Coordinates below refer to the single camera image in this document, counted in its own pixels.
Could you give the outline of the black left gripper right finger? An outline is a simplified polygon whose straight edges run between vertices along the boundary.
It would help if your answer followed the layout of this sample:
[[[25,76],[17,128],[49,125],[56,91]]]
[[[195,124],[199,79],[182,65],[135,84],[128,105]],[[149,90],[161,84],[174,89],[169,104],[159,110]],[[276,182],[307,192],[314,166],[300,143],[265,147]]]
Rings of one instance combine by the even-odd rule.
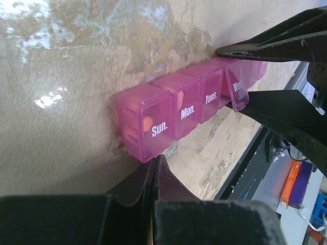
[[[156,160],[154,244],[286,244],[276,213],[260,201],[202,201]]]

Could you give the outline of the aluminium frame rail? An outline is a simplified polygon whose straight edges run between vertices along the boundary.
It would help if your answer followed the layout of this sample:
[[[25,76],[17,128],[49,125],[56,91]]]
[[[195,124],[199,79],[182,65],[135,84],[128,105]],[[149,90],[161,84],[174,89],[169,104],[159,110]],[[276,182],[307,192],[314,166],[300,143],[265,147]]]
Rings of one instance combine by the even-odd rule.
[[[298,90],[311,103],[315,88],[307,81],[308,62],[300,62],[284,90]]]

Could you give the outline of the orange purple box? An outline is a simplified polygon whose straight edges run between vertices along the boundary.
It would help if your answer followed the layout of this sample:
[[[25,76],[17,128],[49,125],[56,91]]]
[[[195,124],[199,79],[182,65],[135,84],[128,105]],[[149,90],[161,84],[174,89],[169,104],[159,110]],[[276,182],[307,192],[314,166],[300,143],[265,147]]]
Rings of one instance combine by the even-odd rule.
[[[280,205],[283,208],[300,209],[311,176],[313,164],[293,160],[289,175],[283,188]]]

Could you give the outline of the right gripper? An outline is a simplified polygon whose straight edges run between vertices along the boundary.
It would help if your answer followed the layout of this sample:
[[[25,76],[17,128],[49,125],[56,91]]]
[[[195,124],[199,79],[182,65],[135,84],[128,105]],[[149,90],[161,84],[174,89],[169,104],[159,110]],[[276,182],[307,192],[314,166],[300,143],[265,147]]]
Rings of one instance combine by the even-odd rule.
[[[310,62],[312,104],[298,90],[249,92],[240,113],[291,143],[326,176],[326,6],[308,9],[248,40],[216,49],[225,58]]]

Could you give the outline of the pink weekly pill organizer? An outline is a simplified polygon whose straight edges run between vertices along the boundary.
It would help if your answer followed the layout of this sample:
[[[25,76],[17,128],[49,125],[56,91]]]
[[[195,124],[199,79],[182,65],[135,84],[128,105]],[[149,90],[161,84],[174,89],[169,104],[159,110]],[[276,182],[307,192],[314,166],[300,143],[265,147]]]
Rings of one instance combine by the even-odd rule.
[[[225,105],[244,109],[248,89],[266,69],[264,61],[212,58],[120,93],[115,103],[125,147],[146,163]]]

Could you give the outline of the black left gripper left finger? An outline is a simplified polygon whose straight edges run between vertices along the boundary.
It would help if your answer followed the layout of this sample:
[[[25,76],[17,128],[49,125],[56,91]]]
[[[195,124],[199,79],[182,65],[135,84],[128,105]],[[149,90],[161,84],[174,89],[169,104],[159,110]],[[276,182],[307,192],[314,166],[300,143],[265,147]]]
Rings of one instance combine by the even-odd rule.
[[[147,244],[156,161],[103,194],[1,198],[1,244]]]

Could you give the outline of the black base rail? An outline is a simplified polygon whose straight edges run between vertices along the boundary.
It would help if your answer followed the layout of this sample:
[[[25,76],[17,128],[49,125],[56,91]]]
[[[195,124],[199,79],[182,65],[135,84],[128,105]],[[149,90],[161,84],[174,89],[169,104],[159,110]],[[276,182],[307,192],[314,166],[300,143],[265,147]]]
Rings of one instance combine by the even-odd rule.
[[[291,165],[282,138],[260,127],[214,199],[257,200],[275,209]]]

